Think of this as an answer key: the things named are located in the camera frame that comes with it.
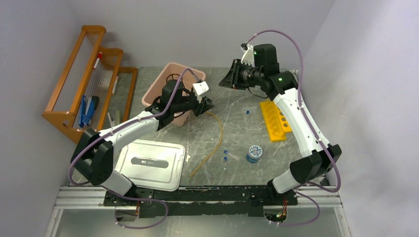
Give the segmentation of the black wire ring tripod stand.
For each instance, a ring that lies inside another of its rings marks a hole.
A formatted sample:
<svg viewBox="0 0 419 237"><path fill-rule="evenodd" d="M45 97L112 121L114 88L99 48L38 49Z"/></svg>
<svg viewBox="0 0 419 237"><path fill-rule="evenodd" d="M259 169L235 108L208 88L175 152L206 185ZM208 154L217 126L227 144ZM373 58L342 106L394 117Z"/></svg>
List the black wire ring tripod stand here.
<svg viewBox="0 0 419 237"><path fill-rule="evenodd" d="M169 74L166 77L166 82L174 81L174 83L176 83L178 81L179 77L180 77L180 74L175 74L175 73Z"/></svg>

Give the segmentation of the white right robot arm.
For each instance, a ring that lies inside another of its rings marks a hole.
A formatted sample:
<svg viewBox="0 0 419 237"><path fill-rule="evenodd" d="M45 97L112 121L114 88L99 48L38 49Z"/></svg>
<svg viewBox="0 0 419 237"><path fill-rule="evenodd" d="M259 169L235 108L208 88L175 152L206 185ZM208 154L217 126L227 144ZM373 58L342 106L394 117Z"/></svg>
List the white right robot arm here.
<svg viewBox="0 0 419 237"><path fill-rule="evenodd" d="M233 60L219 86L246 90L259 86L285 116L296 138L301 159L290 163L286 172L269 182L267 199L279 204L287 191L330 172L342 151L323 135L305 103L298 96L298 82L290 71L280 71L276 47L272 44L241 45L244 55Z"/></svg>

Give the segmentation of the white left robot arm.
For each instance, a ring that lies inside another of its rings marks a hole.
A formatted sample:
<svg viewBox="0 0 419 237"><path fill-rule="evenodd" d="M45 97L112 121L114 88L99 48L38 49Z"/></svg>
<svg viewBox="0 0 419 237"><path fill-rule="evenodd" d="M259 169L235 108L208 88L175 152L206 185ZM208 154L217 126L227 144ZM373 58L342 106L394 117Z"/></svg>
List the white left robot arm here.
<svg viewBox="0 0 419 237"><path fill-rule="evenodd" d="M194 83L187 89L181 80L172 79L166 82L151 105L134 118L100 131L85 130L70 161L70 182L77 184L72 179L73 171L77 170L88 183L117 193L122 204L133 204L138 186L113 167L114 157L141 136L170 124L176 115L192 111L199 116L214 108L212 100L204 95L208 90L205 81Z"/></svg>

